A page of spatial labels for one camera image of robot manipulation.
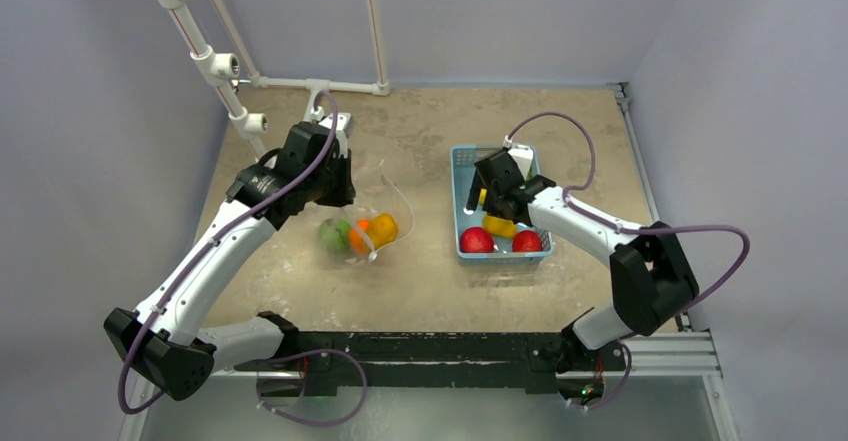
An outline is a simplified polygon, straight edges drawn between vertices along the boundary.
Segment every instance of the red apple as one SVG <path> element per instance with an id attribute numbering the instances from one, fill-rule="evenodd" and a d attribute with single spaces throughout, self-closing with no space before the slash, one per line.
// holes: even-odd
<path id="1" fill-rule="evenodd" d="M 463 253 L 491 253 L 495 240 L 483 228 L 468 228 L 459 237 L 459 249 Z"/>
<path id="2" fill-rule="evenodd" d="M 512 251 L 516 253 L 534 253 L 542 250 L 542 240 L 532 229 L 527 229 L 512 238 Z"/>

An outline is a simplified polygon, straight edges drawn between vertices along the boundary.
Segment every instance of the blue basket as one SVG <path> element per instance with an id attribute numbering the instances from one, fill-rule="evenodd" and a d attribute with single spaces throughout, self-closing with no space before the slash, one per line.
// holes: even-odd
<path id="1" fill-rule="evenodd" d="M 519 231 L 532 229 L 542 240 L 542 251 L 535 253 L 512 252 L 512 240 L 500 236 L 492 236 L 495 240 L 497 251 L 495 253 L 463 253 L 459 250 L 459 237 L 462 233 L 475 226 L 483 225 L 483 211 L 477 209 L 473 214 L 465 214 L 465 202 L 468 199 L 468 191 L 471 189 L 471 181 L 474 179 L 474 163 L 487 154 L 500 149 L 500 146 L 478 146 L 474 144 L 458 145 L 451 148 L 451 189 L 453 191 L 453 225 L 456 229 L 456 254 L 459 264 L 462 265 L 486 265 L 486 264 L 536 264 L 551 255 L 554 251 L 554 243 L 551 233 L 543 230 L 518 225 Z M 533 172 L 538 174 L 539 160 L 533 150 Z"/>

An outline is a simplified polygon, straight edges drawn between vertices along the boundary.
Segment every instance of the floor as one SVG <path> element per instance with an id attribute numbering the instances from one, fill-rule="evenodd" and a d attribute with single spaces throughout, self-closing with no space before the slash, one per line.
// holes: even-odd
<path id="1" fill-rule="evenodd" d="M 251 112 L 269 120 L 267 148 L 280 146 L 302 118 L 308 93 L 244 89 Z M 411 233 L 365 266 L 329 262 L 317 244 L 327 208 L 291 218 L 248 260 L 206 320 L 218 326 L 263 310 L 305 330 L 558 331 L 610 298 L 608 270 L 564 241 L 535 269 L 463 267 L 454 246 L 450 148 L 499 143 L 515 124 L 557 110 L 583 122 L 598 155 L 593 186 L 578 198 L 609 213 L 649 223 L 642 185 L 621 113 L 606 90 L 396 89 L 388 97 L 337 93 L 339 109 L 355 119 L 355 167 L 384 160 L 385 176 L 414 213 L 399 220 Z M 539 153 L 542 174 L 560 185 L 582 183 L 589 169 L 586 143 L 573 127 L 540 119 L 516 138 Z M 204 208 L 209 225 L 236 173 L 254 162 L 247 143 L 230 128 Z M 357 186 L 362 192 L 367 186 Z"/>

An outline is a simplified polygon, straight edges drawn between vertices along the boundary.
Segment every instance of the gray wall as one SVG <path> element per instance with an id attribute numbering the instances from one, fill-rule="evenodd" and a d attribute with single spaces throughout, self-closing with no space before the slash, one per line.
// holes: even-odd
<path id="1" fill-rule="evenodd" d="M 844 439 L 848 0 L 677 0 L 633 78 L 662 216 L 748 230 L 752 253 L 696 311 L 743 439 Z M 685 238 L 702 283 L 738 252 Z"/>
<path id="2" fill-rule="evenodd" d="M 267 76 L 374 82 L 366 0 L 226 0 Z M 674 0 L 378 0 L 395 84 L 629 79 Z"/>
<path id="3" fill-rule="evenodd" d="M 2 437 L 115 439 L 103 319 L 187 250 L 226 116 L 155 0 L 3 0 L 0 20 Z"/>

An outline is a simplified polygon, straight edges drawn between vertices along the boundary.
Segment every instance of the green fruit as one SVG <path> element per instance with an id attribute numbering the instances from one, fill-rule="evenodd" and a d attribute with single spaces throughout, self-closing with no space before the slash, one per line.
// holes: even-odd
<path id="1" fill-rule="evenodd" d="M 318 238 L 321 244 L 330 251 L 340 252 L 348 248 L 347 235 L 350 224 L 344 219 L 325 219 L 318 227 Z"/>

